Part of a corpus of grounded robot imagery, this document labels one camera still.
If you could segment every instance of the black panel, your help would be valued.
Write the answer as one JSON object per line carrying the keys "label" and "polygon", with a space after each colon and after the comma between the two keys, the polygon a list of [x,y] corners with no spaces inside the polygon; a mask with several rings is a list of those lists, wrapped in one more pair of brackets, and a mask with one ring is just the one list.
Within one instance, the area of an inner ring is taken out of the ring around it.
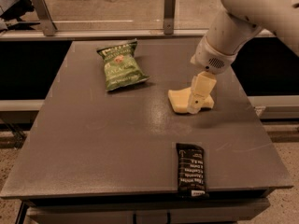
{"label": "black panel", "polygon": [[71,41],[0,42],[0,100],[44,99]]}
{"label": "black panel", "polygon": [[250,40],[232,67],[248,96],[299,94],[299,58],[275,37]]}

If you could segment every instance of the green chip bag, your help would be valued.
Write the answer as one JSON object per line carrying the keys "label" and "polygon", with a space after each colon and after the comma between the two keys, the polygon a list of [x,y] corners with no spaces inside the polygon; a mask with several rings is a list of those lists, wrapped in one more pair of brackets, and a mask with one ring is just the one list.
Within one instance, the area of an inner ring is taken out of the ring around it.
{"label": "green chip bag", "polygon": [[97,53],[104,61],[107,91],[144,82],[150,78],[141,71],[134,58],[136,47],[137,40],[134,40],[113,47],[97,49]]}

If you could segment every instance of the black snack packet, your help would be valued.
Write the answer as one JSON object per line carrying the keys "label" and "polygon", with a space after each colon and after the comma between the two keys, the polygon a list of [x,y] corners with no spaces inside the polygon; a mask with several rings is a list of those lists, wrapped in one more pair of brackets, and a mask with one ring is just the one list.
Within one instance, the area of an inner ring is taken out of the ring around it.
{"label": "black snack packet", "polygon": [[204,149],[191,144],[177,143],[178,194],[183,197],[207,198]]}

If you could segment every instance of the table top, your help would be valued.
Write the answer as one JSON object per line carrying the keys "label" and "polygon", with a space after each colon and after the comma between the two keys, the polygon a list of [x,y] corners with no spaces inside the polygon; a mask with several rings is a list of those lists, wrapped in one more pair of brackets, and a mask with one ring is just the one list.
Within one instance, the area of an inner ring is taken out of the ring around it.
{"label": "table top", "polygon": [[289,188],[291,178],[232,69],[218,75],[215,106],[177,115],[168,90],[191,85],[199,38],[139,39],[150,79],[106,92],[96,48],[75,41],[16,160],[3,198],[175,193],[176,143],[205,149],[207,191]]}

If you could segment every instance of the yellow sponge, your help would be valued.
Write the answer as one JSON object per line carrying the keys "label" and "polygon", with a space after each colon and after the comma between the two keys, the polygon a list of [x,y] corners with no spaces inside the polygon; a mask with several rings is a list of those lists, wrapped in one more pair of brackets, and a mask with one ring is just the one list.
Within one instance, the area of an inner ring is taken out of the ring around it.
{"label": "yellow sponge", "polygon": [[[190,93],[191,93],[190,87],[179,91],[171,91],[171,90],[168,91],[168,98],[170,100],[172,108],[176,113],[179,114],[188,113],[187,106],[188,106]],[[210,95],[208,95],[208,97],[205,99],[205,102],[202,107],[203,108],[214,107],[214,101]]]}

